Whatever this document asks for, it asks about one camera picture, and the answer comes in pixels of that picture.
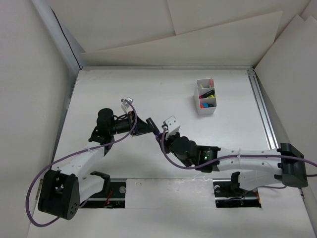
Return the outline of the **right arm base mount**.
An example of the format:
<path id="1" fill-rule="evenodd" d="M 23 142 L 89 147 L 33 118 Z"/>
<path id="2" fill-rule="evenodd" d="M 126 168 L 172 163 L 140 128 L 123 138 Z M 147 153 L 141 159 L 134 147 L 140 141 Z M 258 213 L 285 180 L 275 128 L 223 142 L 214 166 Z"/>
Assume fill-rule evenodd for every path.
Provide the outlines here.
<path id="1" fill-rule="evenodd" d="M 231 178 L 213 179 L 213 191 L 216 208 L 261 208 L 261 200 L 257 189 L 240 188 L 240 172 L 235 172 Z"/>

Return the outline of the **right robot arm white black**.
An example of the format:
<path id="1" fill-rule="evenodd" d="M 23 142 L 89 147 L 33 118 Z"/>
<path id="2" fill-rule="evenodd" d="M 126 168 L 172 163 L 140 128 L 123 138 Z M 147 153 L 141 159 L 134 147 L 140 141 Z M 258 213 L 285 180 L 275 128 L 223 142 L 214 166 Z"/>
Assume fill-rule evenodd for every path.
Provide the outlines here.
<path id="1" fill-rule="evenodd" d="M 156 136 L 160 148 L 167 156 L 171 153 L 181 164 L 174 166 L 202 173 L 232 171 L 230 192 L 241 195 L 246 190 L 281 183 L 284 186 L 308 186 L 304 155 L 290 143 L 281 143 L 277 149 L 241 151 L 201 146 L 186 136 L 165 132 Z"/>

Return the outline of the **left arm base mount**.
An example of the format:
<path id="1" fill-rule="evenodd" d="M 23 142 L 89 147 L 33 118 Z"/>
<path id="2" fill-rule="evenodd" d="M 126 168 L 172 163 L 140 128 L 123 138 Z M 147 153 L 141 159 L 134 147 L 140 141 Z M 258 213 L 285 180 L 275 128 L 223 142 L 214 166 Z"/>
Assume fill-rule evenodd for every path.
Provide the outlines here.
<path id="1" fill-rule="evenodd" d="M 121 209 L 125 207 L 126 179 L 91 172 L 80 182 L 80 208 Z"/>

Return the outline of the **pink cap black highlighter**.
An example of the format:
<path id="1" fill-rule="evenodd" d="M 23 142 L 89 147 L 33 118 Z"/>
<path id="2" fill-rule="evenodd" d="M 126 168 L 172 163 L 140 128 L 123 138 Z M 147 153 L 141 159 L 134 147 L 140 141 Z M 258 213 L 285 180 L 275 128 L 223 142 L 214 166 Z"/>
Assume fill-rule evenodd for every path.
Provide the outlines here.
<path id="1" fill-rule="evenodd" d="M 199 96 L 200 99 L 203 99 L 203 98 L 207 98 L 208 96 L 212 95 L 212 92 L 206 92 L 202 95 Z"/>

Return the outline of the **purple tip black highlighter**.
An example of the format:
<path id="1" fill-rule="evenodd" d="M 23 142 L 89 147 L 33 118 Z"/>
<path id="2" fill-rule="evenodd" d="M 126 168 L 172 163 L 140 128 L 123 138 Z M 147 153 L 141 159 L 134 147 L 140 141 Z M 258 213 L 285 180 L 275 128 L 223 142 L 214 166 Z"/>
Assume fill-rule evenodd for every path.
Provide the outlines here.
<path id="1" fill-rule="evenodd" d="M 154 123 L 154 121 L 151 118 L 146 119 L 147 124 L 152 128 L 152 133 L 158 137 L 160 135 L 160 130 Z"/>

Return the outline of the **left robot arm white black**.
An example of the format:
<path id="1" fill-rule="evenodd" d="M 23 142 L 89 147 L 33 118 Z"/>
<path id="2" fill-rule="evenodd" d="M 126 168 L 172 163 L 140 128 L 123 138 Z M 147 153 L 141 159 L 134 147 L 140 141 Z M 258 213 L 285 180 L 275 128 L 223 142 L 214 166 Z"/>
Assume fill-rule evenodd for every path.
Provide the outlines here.
<path id="1" fill-rule="evenodd" d="M 119 117 L 109 108 L 98 112 L 85 152 L 77 154 L 68 164 L 48 170 L 43 178 L 38 210 L 58 218 L 71 220 L 80 204 L 90 196 L 106 196 L 110 192 L 110 176 L 92 170 L 112 148 L 116 134 L 138 136 L 158 133 L 151 118 L 141 120 L 134 111 Z"/>

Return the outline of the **yellow cap black highlighter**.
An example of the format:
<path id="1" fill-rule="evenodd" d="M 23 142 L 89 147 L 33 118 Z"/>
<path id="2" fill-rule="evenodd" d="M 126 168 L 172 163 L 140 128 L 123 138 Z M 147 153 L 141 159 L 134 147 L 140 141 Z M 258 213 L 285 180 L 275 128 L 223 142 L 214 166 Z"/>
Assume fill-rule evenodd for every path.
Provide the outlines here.
<path id="1" fill-rule="evenodd" d="M 199 96 L 200 99 L 205 99 L 205 98 L 214 98 L 215 97 L 215 92 L 214 90 L 210 90 L 202 95 Z"/>

